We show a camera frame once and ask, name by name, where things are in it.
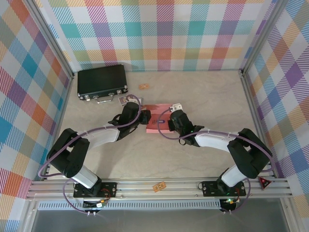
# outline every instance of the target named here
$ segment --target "cable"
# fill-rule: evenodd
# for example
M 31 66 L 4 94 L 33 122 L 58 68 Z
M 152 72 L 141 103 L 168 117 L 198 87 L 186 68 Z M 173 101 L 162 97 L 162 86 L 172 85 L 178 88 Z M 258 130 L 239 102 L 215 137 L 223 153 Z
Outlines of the cable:
M 237 195 L 238 195 L 237 200 L 240 200 L 240 194 L 239 194 L 239 189 L 238 188 L 236 188 L 236 192 L 237 192 Z
M 160 116 L 159 116 L 159 118 L 158 118 L 158 122 L 160 121 L 162 115 L 165 114 L 167 111 L 170 111 L 170 109 L 167 109 L 167 110 L 163 111 L 163 112 L 160 114 Z M 270 161 L 270 163 L 271 163 L 271 168 L 269 168 L 269 169 L 267 169 L 267 170 L 264 170 L 264 171 L 261 171 L 262 173 L 268 173 L 268 172 L 272 171 L 272 170 L 274 169 L 274 167 L 275 167 L 275 161 L 274 161 L 274 159 L 270 156 L 270 154 L 269 154 L 267 151 L 265 151 L 260 145 L 256 144 L 255 142 L 252 142 L 251 140 L 249 140 L 249 139 L 247 139 L 247 138 L 245 138 L 245 137 L 242 137 L 242 136 L 239 136 L 239 135 L 236 135 L 236 134 L 226 133 L 226 132 L 220 132 L 220 131 L 215 131 L 215 130 L 214 130 L 214 131 L 213 131 L 213 130 L 208 130 L 207 132 L 205 132 L 205 131 L 198 131 L 198 132 L 194 132 L 194 133 L 191 133 L 191 134 L 182 136 L 182 137 L 170 138 L 170 137 L 165 136 L 165 135 L 161 132 L 161 130 L 160 130 L 160 124 L 159 124 L 158 122 L 157 122 L 157 127 L 158 127 L 159 133 L 160 133 L 163 137 L 165 137 L 166 139 L 169 139 L 169 140 L 185 139 L 185 138 L 187 138 L 187 137 L 189 137 L 189 136 L 191 136 L 191 135 L 195 135 L 195 134 L 206 134 L 206 133 L 213 134 L 213 135 L 230 136 L 230 137 L 233 137 L 233 138 L 242 139 L 242 140 L 248 142 L 249 144 L 255 146 L 256 148 L 258 148 L 260 151 L 262 151 L 262 152 L 269 158 L 269 161 Z M 246 178 L 246 179 L 244 179 L 244 180 L 247 180 L 247 181 L 248 181 L 248 184 L 249 184 L 247 196 L 246 196 L 245 200 L 242 202 L 242 204 L 241 204 L 238 208 L 236 208 L 235 210 L 233 210 L 233 212 L 236 212 L 236 211 L 240 210 L 240 209 L 247 203 L 248 198 L 249 198 L 249 196 L 250 196 L 250 192 L 251 192 L 251 183 L 250 183 L 250 180 L 249 180 L 249 178 Z
M 185 139 L 187 137 L 190 137 L 191 135 L 195 135 L 195 134 L 212 134 L 212 135 L 220 135 L 220 136 L 229 136 L 229 137 L 233 137 L 233 138 L 238 138 L 238 139 L 242 139 L 246 142 L 248 142 L 249 144 L 255 146 L 256 148 L 258 148 L 260 151 L 262 151 L 268 158 L 269 158 L 269 161 L 271 163 L 271 168 L 267 169 L 267 170 L 264 170 L 264 171 L 261 171 L 262 173 L 268 173 L 270 171 L 272 171 L 275 167 L 275 161 L 274 159 L 270 156 L 270 154 L 265 151 L 260 145 L 256 144 L 255 142 L 252 142 L 251 140 L 245 138 L 245 137 L 242 137 L 240 135 L 236 135 L 236 134 L 230 134 L 230 133 L 226 133 L 226 132 L 221 132 L 221 131 L 213 131 L 213 130 L 208 130 L 208 131 L 198 131 L 198 132 L 193 132 L 191 134 L 188 134 L 188 135 L 185 135 L 185 136 L 182 136 L 182 137 L 178 137 L 178 138 L 170 138 L 170 137 L 167 137 L 165 136 L 161 130 L 160 130 L 160 124 L 159 124 L 159 121 L 160 121 L 160 118 L 162 117 L 163 114 L 165 114 L 167 111 L 170 111 L 170 109 L 167 109 L 165 111 L 162 112 L 162 114 L 160 114 L 159 118 L 158 118 L 158 121 L 157 121 L 157 127 L 158 127 L 158 131 L 159 133 L 166 139 L 170 139 L 170 140 L 179 140 L 179 139 Z
M 243 200 L 242 204 L 241 204 L 239 207 L 237 207 L 236 209 L 234 209 L 234 210 L 233 210 L 233 213 L 234 213 L 234 212 L 237 212 L 238 210 L 240 210 L 240 209 L 247 203 L 247 201 L 248 201 L 248 199 L 249 199 L 249 197 L 250 197 L 250 193 L 251 193 L 251 183 L 250 183 L 250 180 L 249 180 L 249 178 L 246 178 L 246 179 L 244 179 L 244 180 L 247 180 L 247 181 L 248 181 L 248 185 L 249 185 L 249 187 L 248 187 L 248 193 L 247 193 L 246 198 Z
M 77 135 L 75 138 L 71 139 L 67 144 L 65 144 L 58 152 L 56 152 L 49 160 L 47 160 L 42 167 L 39 169 L 38 171 L 38 176 L 42 177 L 42 178 L 48 178 L 48 177 L 52 177 L 52 176 L 56 176 L 56 175 L 63 175 L 62 173 L 56 173 L 56 174 L 50 174 L 50 175 L 44 175 L 42 174 L 43 169 L 51 162 L 53 161 L 55 158 L 57 158 L 57 156 L 59 156 L 65 149 L 67 149 L 68 146 L 70 146 L 72 143 L 74 143 L 76 140 L 78 140 L 79 138 L 83 137 L 84 135 L 88 134 L 88 133 L 92 133 L 95 131 L 100 131 L 100 130 L 106 130 L 106 129 L 113 129 L 113 128 L 121 128 L 121 127 L 126 127 L 126 126 L 130 126 L 131 124 L 133 124 L 136 120 L 139 119 L 140 117 L 140 112 L 141 112 L 141 104 L 140 104 L 140 100 L 138 99 L 138 97 L 136 97 L 133 94 L 127 95 L 126 98 L 128 98 L 128 96 L 132 96 L 133 98 L 135 98 L 139 104 L 139 111 L 138 114 L 136 115 L 135 119 L 133 119 L 133 121 L 126 123 L 124 125 L 118 125 L 118 126 L 108 126 L 108 127 L 97 127 L 91 130 L 88 130 L 87 132 L 84 132 L 82 134 Z
M 203 181 L 199 182 L 199 184 L 197 185 L 197 188 L 198 188 L 199 190 L 203 191 L 203 190 L 199 187 L 199 185 L 200 185 L 201 183 L 203 183 Z
M 105 191 L 105 192 L 108 192 L 108 194 L 109 194 L 109 197 L 106 197 L 107 199 L 106 199 L 106 202 L 112 197 L 111 196 L 111 192 L 108 190 L 108 189 L 106 189 L 106 188 L 103 188 L 101 191 Z
M 43 177 L 43 178 L 47 178 L 47 177 L 52 177 L 52 176 L 56 176 L 56 175 L 62 175 L 62 173 L 55 173 L 55 174 L 50 174 L 50 175 L 44 175 L 42 174 L 42 171 L 43 169 L 51 162 L 53 161 L 57 156 L 59 156 L 68 146 L 70 146 L 72 143 L 74 143 L 74 141 L 76 141 L 77 139 L 83 137 L 84 135 L 86 135 L 87 133 L 92 133 L 94 131 L 99 131 L 99 130 L 106 130 L 106 129 L 113 129 L 113 128 L 121 128 L 121 127 L 126 127 L 126 126 L 130 126 L 131 124 L 133 124 L 136 120 L 139 119 L 140 117 L 140 113 L 141 113 L 141 103 L 140 103 L 140 100 L 138 99 L 138 97 L 136 97 L 135 95 L 133 94 L 130 94 L 130 95 L 127 95 L 126 99 L 128 99 L 128 96 L 132 96 L 133 98 L 135 98 L 138 102 L 138 105 L 139 105 L 139 111 L 135 117 L 135 119 L 133 119 L 133 121 L 129 122 L 129 123 L 126 123 L 124 125 L 119 125 L 119 126 L 108 126 L 108 127 L 98 127 L 98 128 L 94 128 L 94 129 L 91 129 L 91 130 L 88 130 L 87 132 L 84 132 L 80 135 L 77 135 L 75 138 L 71 139 L 67 144 L 65 144 L 58 152 L 56 152 L 49 160 L 47 160 L 43 165 L 42 167 L 39 169 L 38 171 L 38 176 L 39 177 Z M 63 193 L 63 197 L 64 199 L 66 200 L 66 202 L 73 208 L 75 209 L 76 211 L 80 212 L 80 213 L 83 213 L 83 214 L 87 214 L 89 215 L 90 213 L 87 213 L 81 209 L 78 209 L 76 208 L 71 202 L 69 202 L 66 194 L 65 194 L 65 186 L 68 184 L 68 182 L 70 181 L 70 179 L 68 179 L 64 185 L 63 185 L 63 188 L 62 188 L 62 193 Z
M 179 142 L 179 144 L 181 145 L 181 146 L 184 146 L 184 145 L 186 145 L 187 143 L 186 142 L 184 142 L 183 144 L 180 142 L 180 139 L 178 140 L 178 142 Z

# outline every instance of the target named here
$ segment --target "vent grille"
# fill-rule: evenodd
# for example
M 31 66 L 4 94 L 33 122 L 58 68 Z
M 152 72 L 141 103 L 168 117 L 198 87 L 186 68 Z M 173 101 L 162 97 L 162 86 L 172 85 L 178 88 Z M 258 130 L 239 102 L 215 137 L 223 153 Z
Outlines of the vent grille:
M 77 208 L 82 208 L 82 203 L 73 203 Z M 110 201 L 102 209 L 139 209 L 139 210 L 170 210 L 170 209 L 220 209 L 220 201 L 216 199 L 205 200 L 169 200 L 169 201 Z M 65 201 L 42 201 L 39 210 L 72 209 Z

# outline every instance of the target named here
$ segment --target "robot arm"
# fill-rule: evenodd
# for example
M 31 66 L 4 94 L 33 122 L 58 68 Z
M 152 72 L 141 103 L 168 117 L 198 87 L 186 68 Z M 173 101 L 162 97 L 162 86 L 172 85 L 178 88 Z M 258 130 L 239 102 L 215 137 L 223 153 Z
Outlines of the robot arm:
M 124 106 L 122 113 L 116 115 L 113 120 L 104 125 L 104 127 L 130 123 L 135 119 L 138 111 L 139 105 L 129 101 Z M 148 124 L 150 117 L 151 114 L 149 110 L 142 110 L 138 120 L 129 126 L 88 133 L 77 139 L 70 145 L 70 148 L 61 152 L 61 154 L 50 163 L 66 178 L 72 178 L 84 186 L 85 189 L 83 189 L 83 191 L 86 191 L 89 196 L 95 197 L 101 190 L 101 179 L 84 166 L 84 160 L 88 150 L 105 143 L 116 142 L 123 139 L 132 133 L 139 124 Z M 71 139 L 83 132 L 76 132 L 71 128 L 65 129 L 48 153 L 46 159 L 49 160 Z
M 261 150 L 248 142 L 238 138 L 234 139 L 229 135 L 209 134 L 207 133 L 208 130 L 204 129 L 203 126 L 194 126 L 182 111 L 181 105 L 173 105 L 171 111 L 170 131 L 178 132 L 181 137 L 193 132 L 205 131 L 205 133 L 184 138 L 185 144 L 197 147 L 214 147 L 229 152 L 232 155 L 235 165 L 223 172 L 217 180 L 217 187 L 222 193 L 227 193 L 231 187 L 246 178 L 256 178 L 268 164 L 269 158 Z M 243 129 L 238 135 L 258 144 L 272 156 L 270 150 L 250 129 Z

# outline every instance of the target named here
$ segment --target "small card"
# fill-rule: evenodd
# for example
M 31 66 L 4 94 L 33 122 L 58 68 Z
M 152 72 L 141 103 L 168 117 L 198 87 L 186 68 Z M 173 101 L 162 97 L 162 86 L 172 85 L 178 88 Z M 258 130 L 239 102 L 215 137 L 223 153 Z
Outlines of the small card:
M 127 95 L 119 98 L 119 102 L 122 106 L 124 106 L 128 103 L 128 100 L 126 99 L 126 97 L 127 97 Z M 132 102 L 137 103 L 137 100 L 135 98 L 133 98 L 132 96 L 128 96 L 128 99 L 131 100 Z
M 165 188 L 166 188 L 166 184 L 165 184 L 164 181 L 153 186 L 154 192 L 158 192 L 158 191 L 165 189 Z
M 139 85 L 139 89 L 143 90 L 143 89 L 148 89 L 149 88 L 149 84 L 141 84 Z

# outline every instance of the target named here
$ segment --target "red warning triangle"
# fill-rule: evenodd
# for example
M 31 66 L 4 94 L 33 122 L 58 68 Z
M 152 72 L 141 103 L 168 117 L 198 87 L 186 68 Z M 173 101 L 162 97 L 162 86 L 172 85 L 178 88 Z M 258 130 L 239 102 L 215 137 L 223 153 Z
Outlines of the red warning triangle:
M 260 181 L 260 184 L 261 184 L 261 187 L 262 187 L 263 190 L 266 189 L 266 187 L 268 187 L 268 185 L 270 185 L 271 182 L 272 182 L 270 180 L 266 180 L 266 179 L 261 178 L 261 177 L 259 177 L 259 181 Z

